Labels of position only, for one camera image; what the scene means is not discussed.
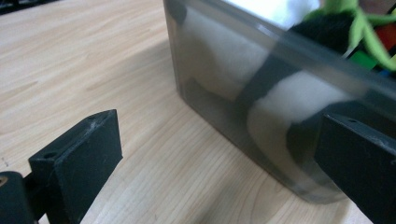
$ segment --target red object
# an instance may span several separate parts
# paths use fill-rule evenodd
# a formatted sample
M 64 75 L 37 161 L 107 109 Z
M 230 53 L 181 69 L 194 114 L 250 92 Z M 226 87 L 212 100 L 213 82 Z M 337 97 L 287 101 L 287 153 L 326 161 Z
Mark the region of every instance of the red object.
M 385 49 L 390 50 L 396 46 L 396 23 L 378 26 L 375 28 L 375 32 Z

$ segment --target green fabric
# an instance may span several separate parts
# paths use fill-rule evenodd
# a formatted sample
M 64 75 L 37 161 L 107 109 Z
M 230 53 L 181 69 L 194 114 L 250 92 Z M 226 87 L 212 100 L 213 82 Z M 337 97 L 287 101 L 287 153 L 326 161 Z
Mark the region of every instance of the green fabric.
M 391 15 L 366 15 L 359 7 L 358 0 L 326 0 L 323 8 L 310 12 L 304 19 L 311 20 L 320 15 L 346 11 L 354 17 L 349 30 L 349 49 L 356 48 L 362 41 L 370 56 L 381 66 L 390 71 L 396 71 L 396 63 L 390 58 L 373 29 L 375 25 L 396 22 L 396 11 L 393 11 Z
M 376 66 L 376 61 L 361 50 L 354 53 L 349 60 L 370 70 Z

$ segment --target translucent plastic box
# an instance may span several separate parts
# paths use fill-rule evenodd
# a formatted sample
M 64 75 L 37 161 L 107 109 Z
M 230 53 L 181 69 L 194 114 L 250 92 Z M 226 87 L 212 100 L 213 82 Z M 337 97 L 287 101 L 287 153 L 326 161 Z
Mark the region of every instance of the translucent plastic box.
M 164 0 L 185 102 L 303 199 L 345 195 L 313 159 L 323 113 L 395 130 L 396 85 L 222 1 Z

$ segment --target wooden table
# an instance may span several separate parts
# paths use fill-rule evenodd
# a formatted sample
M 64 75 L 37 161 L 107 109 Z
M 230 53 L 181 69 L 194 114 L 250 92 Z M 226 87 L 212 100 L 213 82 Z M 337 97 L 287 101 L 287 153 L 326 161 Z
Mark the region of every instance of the wooden table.
M 306 203 L 177 95 L 161 0 L 63 0 L 0 17 L 0 170 L 116 108 L 124 159 L 83 223 L 370 223 Z

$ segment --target green plush toy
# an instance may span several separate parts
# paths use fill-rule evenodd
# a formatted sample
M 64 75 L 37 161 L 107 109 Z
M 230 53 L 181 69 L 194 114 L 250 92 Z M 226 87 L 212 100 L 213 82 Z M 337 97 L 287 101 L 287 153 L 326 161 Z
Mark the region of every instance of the green plush toy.
M 373 26 L 396 22 L 396 12 L 393 11 L 389 15 L 371 15 L 363 12 L 359 7 L 358 0 L 326 0 L 323 8 L 312 11 L 305 16 L 304 20 L 309 21 L 318 16 L 340 13 L 350 13 L 350 16 L 353 18 L 349 29 L 348 52 L 351 52 L 362 42 L 368 54 L 378 64 L 389 71 L 395 72 L 396 62 L 384 48 Z

